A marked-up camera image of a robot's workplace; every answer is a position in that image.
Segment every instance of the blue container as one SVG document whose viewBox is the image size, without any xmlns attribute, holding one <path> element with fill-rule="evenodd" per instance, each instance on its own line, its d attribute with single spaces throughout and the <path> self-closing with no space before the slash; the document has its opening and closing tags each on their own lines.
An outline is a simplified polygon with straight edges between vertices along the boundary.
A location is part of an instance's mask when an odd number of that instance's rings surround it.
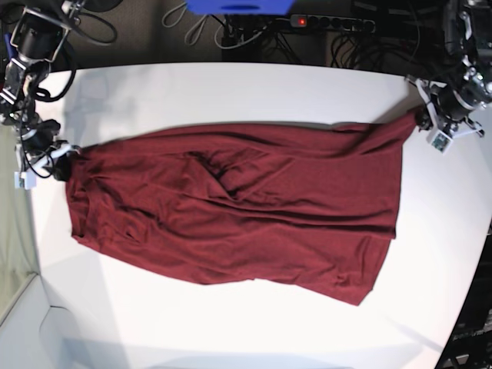
<svg viewBox="0 0 492 369">
<path fill-rule="evenodd" d="M 294 0 L 188 0 L 196 14 L 285 15 Z"/>
</svg>

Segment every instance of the red garment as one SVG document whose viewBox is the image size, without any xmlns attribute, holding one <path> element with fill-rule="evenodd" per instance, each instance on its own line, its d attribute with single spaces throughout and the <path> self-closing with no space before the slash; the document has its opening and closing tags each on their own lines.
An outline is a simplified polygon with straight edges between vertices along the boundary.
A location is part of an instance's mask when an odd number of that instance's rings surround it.
<svg viewBox="0 0 492 369">
<path fill-rule="evenodd" d="M 66 188 L 72 234 L 172 278 L 262 278 L 359 304 L 395 237 L 414 126 L 199 125 L 88 148 Z"/>
</svg>

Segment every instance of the power strip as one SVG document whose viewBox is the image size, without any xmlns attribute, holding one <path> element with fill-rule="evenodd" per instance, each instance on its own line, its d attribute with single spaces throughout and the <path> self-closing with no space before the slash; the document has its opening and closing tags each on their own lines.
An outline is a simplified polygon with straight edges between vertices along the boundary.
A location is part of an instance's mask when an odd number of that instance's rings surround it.
<svg viewBox="0 0 492 369">
<path fill-rule="evenodd" d="M 376 22 L 369 19 L 327 17 L 324 15 L 291 15 L 293 28 L 326 29 L 327 31 L 348 31 L 375 33 Z"/>
</svg>

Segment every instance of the red switch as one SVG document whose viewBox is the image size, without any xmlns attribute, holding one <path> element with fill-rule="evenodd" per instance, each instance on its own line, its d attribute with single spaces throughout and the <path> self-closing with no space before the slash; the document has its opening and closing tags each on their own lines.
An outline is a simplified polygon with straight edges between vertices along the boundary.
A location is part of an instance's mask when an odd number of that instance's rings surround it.
<svg viewBox="0 0 492 369">
<path fill-rule="evenodd" d="M 291 15 L 291 26 L 294 28 L 303 28 L 308 26 L 308 17 L 306 15 Z"/>
</svg>

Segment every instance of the white table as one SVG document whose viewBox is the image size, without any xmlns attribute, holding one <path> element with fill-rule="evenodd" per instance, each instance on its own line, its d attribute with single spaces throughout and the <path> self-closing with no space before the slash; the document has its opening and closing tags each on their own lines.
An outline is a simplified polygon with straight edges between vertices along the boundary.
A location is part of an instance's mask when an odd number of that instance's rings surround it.
<svg viewBox="0 0 492 369">
<path fill-rule="evenodd" d="M 43 87 L 55 94 L 67 77 Z M 385 122 L 419 101 L 390 75 L 176 64 L 80 71 L 63 101 L 38 111 L 84 146 L 197 123 Z M 64 185 L 41 182 L 32 208 L 42 277 L 51 304 L 77 319 L 75 356 L 93 367 L 434 367 L 484 245 L 492 174 L 479 138 L 445 157 L 425 138 L 415 131 L 404 146 L 397 240 L 360 307 L 268 281 L 204 287 L 97 254 L 70 237 Z"/>
</svg>

